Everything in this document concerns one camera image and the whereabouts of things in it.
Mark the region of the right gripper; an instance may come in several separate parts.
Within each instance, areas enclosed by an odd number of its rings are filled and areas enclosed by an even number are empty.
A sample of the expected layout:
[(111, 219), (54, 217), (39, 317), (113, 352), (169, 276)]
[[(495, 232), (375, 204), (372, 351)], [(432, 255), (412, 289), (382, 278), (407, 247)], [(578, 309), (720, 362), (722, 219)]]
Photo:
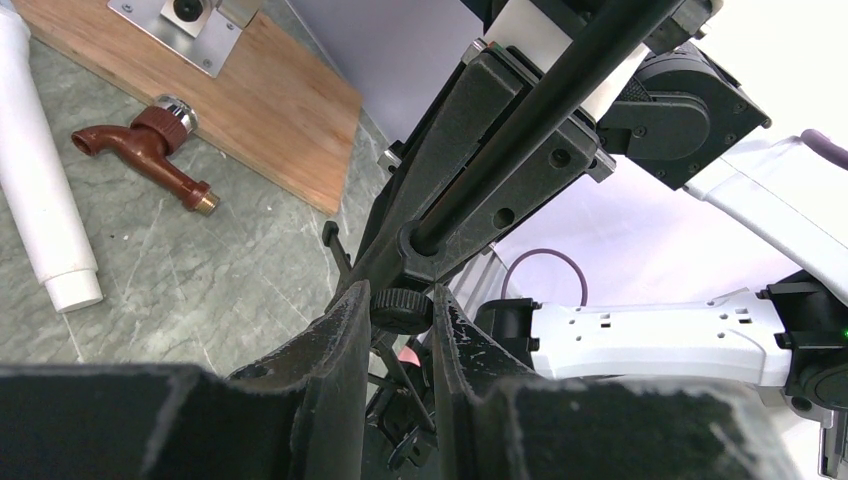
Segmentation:
[[(717, 1), (677, 2), (679, 8), (632, 52), (638, 59), (682, 45), (721, 7)], [(392, 144), (399, 166), (374, 201), (352, 270), (339, 278), (336, 299), (363, 280), (372, 295), (402, 290), (433, 298), (489, 244), (594, 169), (598, 115), (584, 104), (614, 71), (482, 205), (437, 240), (435, 254), (423, 256), (412, 247), (414, 228), (552, 66), (541, 70), (523, 48), (500, 40), (490, 40), (457, 66), (410, 138)]]

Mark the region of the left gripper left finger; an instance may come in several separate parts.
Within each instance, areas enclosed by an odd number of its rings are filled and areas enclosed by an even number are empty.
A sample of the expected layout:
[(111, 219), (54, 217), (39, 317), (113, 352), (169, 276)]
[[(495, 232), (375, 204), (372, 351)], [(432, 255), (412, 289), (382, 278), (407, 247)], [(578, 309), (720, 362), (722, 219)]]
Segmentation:
[(228, 378), (193, 364), (5, 365), (5, 479), (356, 479), (370, 288)]

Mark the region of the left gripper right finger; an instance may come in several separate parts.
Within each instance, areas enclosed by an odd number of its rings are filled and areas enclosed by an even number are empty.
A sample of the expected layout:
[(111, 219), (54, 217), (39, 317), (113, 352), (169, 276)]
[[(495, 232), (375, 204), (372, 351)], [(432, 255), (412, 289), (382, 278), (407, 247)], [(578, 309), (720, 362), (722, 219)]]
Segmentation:
[(759, 392), (790, 355), (775, 309), (739, 292), (533, 316), (530, 364), (434, 293), (445, 479), (796, 479)]

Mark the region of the black tripod mic stand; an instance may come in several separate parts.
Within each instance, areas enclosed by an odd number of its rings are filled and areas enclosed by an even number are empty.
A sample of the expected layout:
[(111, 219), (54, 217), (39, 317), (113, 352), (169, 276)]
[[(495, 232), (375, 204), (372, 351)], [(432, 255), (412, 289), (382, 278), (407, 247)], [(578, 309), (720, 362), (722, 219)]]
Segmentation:
[[(679, 6), (677, 1), (607, 2), (482, 147), (469, 170), (423, 215), (422, 224), (411, 224), (409, 232), (397, 234), (396, 244), (411, 248), (420, 268), (433, 276), (439, 255), (447, 250), (447, 239)], [(474, 395), (464, 383), (462, 361), (471, 355), (489, 355), (510, 367), (523, 365), (467, 318), (447, 288), (437, 285), (434, 295), (432, 350), (440, 471), (445, 479), (476, 479)]]

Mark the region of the white handheld microphone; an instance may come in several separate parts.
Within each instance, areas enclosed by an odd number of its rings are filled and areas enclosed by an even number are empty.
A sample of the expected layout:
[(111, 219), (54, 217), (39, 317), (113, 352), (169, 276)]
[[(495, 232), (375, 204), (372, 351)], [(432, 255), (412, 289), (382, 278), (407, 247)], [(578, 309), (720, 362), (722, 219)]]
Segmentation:
[(1, 3), (1, 187), (38, 283), (60, 314), (103, 300), (98, 265), (32, 76), (31, 32)]

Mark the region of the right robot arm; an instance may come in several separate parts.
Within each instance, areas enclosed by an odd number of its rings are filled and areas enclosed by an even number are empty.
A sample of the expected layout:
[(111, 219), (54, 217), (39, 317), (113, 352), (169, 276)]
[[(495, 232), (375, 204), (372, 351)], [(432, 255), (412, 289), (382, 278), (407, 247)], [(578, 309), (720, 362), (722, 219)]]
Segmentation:
[[(753, 159), (769, 116), (692, 39), (717, 1), (486, 1), (486, 27), (407, 140), (340, 286), (366, 280), (388, 375), (367, 478), (779, 479), (757, 398), (817, 422), (847, 475), (847, 154), (806, 131)], [(793, 146), (800, 156), (792, 154)], [(615, 155), (724, 212), (798, 271), (683, 304), (500, 299), (448, 282)]]

